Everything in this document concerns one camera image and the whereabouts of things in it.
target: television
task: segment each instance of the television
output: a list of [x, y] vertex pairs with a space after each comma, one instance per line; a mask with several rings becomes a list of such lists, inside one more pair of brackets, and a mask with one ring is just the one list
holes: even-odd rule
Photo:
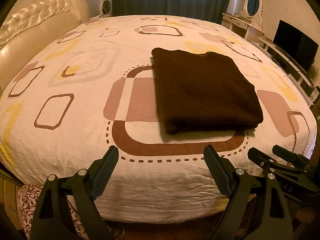
[[280, 20], [276, 35], [273, 39], [276, 44], [298, 63], [306, 72], [309, 71], [319, 45], [302, 31]]

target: patterned bedspread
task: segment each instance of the patterned bedspread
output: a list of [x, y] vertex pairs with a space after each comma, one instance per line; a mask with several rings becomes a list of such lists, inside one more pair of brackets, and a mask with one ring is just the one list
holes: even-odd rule
[[[231, 57], [255, 86], [263, 123], [252, 130], [166, 134], [156, 115], [150, 60], [156, 47]], [[247, 158], [251, 147], [272, 155], [278, 144], [310, 157], [315, 144], [316, 121], [281, 69], [225, 27], [184, 17], [82, 24], [36, 55], [0, 100], [1, 162], [25, 183], [42, 184], [52, 173], [70, 176], [110, 145], [119, 148], [96, 200], [109, 220], [170, 223], [221, 211], [227, 199], [203, 160], [207, 144], [251, 174], [261, 172]]]

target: headboard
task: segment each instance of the headboard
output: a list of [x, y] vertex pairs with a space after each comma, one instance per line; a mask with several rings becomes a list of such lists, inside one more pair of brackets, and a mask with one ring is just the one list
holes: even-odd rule
[[9, 14], [0, 28], [0, 95], [37, 53], [88, 20], [85, 0], [42, 0]]

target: silver screw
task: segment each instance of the silver screw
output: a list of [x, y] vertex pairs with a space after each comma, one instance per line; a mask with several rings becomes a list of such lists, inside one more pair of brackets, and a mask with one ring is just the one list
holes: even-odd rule
[[274, 174], [272, 174], [272, 173], [268, 173], [268, 178], [269, 179], [274, 179], [276, 176], [274, 175]]
[[80, 176], [86, 175], [86, 173], [87, 173], [87, 170], [86, 170], [86, 169], [81, 169], [81, 170], [78, 171], [78, 174], [79, 174]]
[[244, 174], [244, 170], [241, 168], [236, 169], [236, 173], [239, 175], [243, 175]]
[[55, 178], [56, 178], [56, 175], [51, 174], [51, 175], [48, 177], [48, 180], [53, 181]]

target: brown cloth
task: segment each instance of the brown cloth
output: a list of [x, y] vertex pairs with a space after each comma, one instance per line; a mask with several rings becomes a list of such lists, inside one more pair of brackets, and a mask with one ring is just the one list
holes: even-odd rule
[[165, 131], [243, 130], [263, 121], [252, 85], [234, 61], [215, 52], [151, 52], [159, 120]]

